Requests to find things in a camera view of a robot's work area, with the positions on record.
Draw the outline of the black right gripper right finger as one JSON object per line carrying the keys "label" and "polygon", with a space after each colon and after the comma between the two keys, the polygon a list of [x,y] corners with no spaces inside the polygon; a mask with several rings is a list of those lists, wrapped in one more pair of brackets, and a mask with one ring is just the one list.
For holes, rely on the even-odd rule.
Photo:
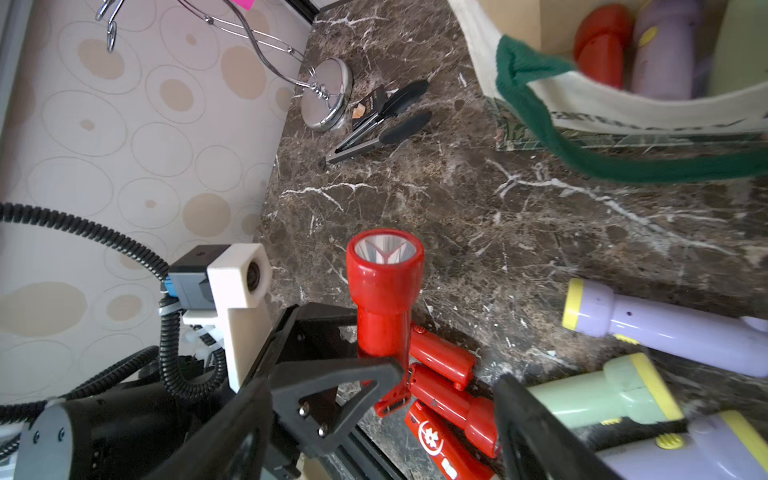
{"label": "black right gripper right finger", "polygon": [[494,418],[507,479],[615,479],[513,375],[493,386]]}

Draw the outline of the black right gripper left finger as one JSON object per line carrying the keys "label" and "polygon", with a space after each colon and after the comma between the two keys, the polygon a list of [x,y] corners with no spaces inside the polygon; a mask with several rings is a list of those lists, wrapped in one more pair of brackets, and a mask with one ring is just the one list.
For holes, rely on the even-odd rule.
{"label": "black right gripper left finger", "polygon": [[157,469],[149,479],[259,479],[273,424],[268,381],[258,377]]}

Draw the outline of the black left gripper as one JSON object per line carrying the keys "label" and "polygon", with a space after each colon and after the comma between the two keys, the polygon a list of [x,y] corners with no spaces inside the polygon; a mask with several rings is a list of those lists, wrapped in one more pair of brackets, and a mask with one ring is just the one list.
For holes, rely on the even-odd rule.
{"label": "black left gripper", "polygon": [[299,458],[319,459],[334,479],[360,476],[359,421],[404,377],[391,357],[358,358],[340,329],[347,308],[310,303],[288,308],[246,378],[264,377],[273,424],[259,479],[297,479]]}

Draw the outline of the red flashlight vertical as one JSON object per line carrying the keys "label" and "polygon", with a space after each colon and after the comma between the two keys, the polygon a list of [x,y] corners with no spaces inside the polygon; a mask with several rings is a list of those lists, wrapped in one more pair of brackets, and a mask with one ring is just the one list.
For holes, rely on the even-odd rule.
{"label": "red flashlight vertical", "polygon": [[621,90],[624,52],[632,40],[634,19],[630,10],[611,3],[593,10],[579,25],[574,59],[591,80]]}

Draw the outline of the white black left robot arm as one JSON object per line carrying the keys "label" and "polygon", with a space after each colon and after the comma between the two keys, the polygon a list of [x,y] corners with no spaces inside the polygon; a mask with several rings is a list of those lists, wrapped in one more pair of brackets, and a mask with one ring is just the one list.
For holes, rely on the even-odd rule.
{"label": "white black left robot arm", "polygon": [[365,314],[300,293],[335,294],[325,277],[337,243],[264,230],[247,244],[206,244],[168,262],[119,231],[66,212],[5,203],[5,223],[96,243],[141,265],[154,289],[143,320],[150,344],[91,362],[89,379],[60,393],[67,367],[50,348],[1,366],[48,374],[46,397],[5,405],[22,429],[1,448],[23,479],[294,479],[300,457],[331,457],[354,479],[402,472],[360,427],[400,385],[408,325],[390,343],[339,333]]}

